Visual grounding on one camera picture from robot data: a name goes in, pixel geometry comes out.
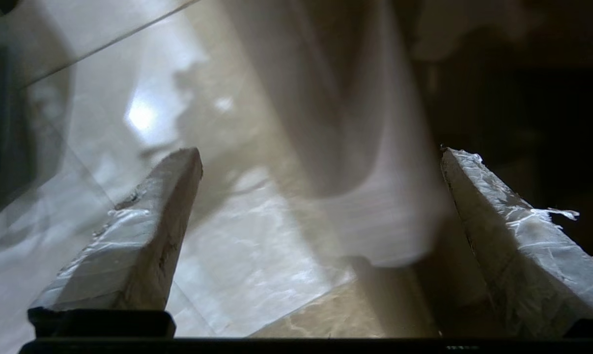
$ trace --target gray object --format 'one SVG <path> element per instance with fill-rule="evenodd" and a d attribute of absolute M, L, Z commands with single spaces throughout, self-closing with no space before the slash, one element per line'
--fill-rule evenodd
<path fill-rule="evenodd" d="M 477 154 L 448 148 L 442 171 L 492 305 L 512 334 L 560 338 L 580 319 L 593 319 L 593 257 L 550 213 L 532 207 L 488 170 Z"/>
<path fill-rule="evenodd" d="M 201 177 L 196 148 L 166 157 L 31 309 L 163 310 Z"/>

